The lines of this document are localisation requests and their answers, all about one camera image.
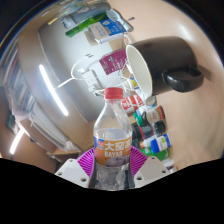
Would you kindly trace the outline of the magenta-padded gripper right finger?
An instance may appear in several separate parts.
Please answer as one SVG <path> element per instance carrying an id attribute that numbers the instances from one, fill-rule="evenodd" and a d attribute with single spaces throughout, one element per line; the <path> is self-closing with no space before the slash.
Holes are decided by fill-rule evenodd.
<path id="1" fill-rule="evenodd" d="M 157 181 L 170 172 L 155 156 L 148 157 L 139 149 L 131 147 L 129 162 L 129 187 L 141 188 Z"/>

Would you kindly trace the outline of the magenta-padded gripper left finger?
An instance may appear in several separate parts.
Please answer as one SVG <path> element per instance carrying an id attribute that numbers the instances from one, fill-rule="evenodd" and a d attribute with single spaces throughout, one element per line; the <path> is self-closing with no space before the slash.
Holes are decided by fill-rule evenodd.
<path id="1" fill-rule="evenodd" d="M 91 148 L 77 159 L 68 159 L 55 175 L 83 188 L 88 188 L 94 172 L 94 162 L 94 149 Z"/>

